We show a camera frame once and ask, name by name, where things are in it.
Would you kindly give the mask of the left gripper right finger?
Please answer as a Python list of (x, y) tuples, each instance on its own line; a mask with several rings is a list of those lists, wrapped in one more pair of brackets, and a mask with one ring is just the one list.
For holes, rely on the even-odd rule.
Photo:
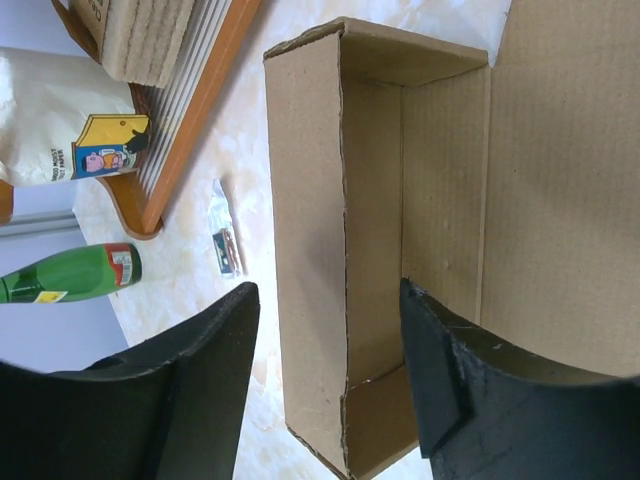
[(420, 451), (437, 479), (635, 479), (639, 380), (520, 348), (400, 283)]

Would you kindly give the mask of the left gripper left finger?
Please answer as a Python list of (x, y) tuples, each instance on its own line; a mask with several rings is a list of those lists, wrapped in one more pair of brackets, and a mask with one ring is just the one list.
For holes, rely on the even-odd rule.
[(1, 366), (5, 479), (229, 479), (260, 316), (245, 282), (78, 371)]

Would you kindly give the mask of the brown cardboard box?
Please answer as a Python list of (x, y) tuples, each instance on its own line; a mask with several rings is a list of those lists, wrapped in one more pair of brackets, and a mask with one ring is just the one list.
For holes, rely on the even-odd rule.
[(285, 422), (343, 479), (419, 448), (409, 279), (639, 380), (639, 5), (515, 1), (495, 63), (347, 17), (264, 56)]

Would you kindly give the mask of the green glass bottle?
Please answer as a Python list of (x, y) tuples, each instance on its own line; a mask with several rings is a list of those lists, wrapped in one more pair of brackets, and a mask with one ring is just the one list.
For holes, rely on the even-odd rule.
[(77, 302), (117, 292), (139, 282), (142, 262), (131, 243), (105, 243), (66, 250), (1, 277), (3, 304)]

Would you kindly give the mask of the small clear plastic packet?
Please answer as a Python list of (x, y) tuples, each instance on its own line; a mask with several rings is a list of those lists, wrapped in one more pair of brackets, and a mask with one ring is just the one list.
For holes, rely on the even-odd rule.
[(208, 221), (220, 274), (228, 278), (242, 276), (244, 267), (235, 234), (231, 207), (219, 179), (215, 179), (212, 183)]

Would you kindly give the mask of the wooden three-tier shelf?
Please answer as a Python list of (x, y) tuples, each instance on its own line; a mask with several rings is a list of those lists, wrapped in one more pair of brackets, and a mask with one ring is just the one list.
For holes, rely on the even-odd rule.
[(154, 144), (136, 173), (102, 177), (124, 231), (157, 236), (261, 3), (197, 1), (174, 73), (164, 89), (135, 86), (154, 117)]

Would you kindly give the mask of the small white flour bag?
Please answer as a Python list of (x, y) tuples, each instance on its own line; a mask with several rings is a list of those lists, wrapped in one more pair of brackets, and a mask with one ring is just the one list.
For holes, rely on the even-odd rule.
[(14, 187), (138, 167), (151, 119), (93, 60), (1, 50), (1, 179)]

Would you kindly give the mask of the tan cardboard block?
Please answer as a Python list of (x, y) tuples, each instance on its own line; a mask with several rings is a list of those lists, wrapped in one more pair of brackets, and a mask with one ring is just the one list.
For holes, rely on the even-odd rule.
[(70, 1), (60, 17), (113, 79), (163, 88), (194, 5), (194, 0)]

